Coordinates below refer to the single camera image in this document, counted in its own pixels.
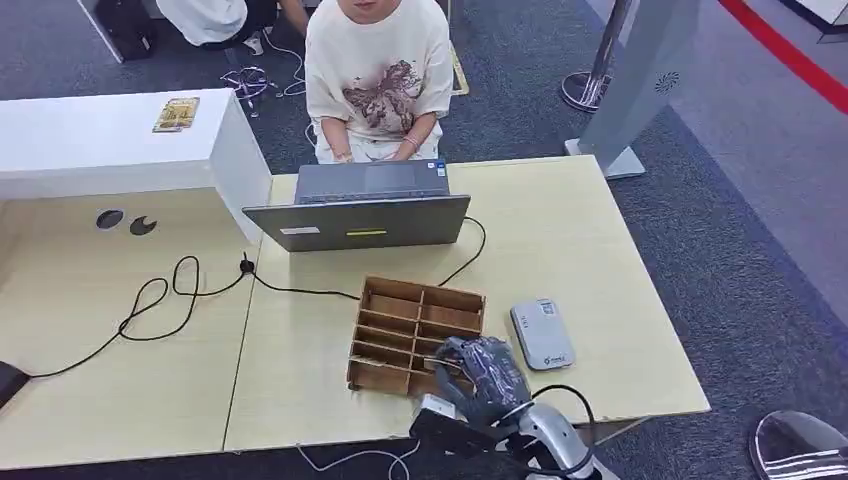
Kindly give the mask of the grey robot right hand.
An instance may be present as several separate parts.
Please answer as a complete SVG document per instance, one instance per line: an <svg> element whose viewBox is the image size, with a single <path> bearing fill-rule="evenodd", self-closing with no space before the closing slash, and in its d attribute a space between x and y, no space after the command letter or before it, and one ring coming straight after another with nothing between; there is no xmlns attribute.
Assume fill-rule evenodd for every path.
<svg viewBox="0 0 848 480"><path fill-rule="evenodd" d="M437 349L435 359L442 397L472 424L498 422L531 400L524 374L509 345L499 338L451 336Z"/></svg>

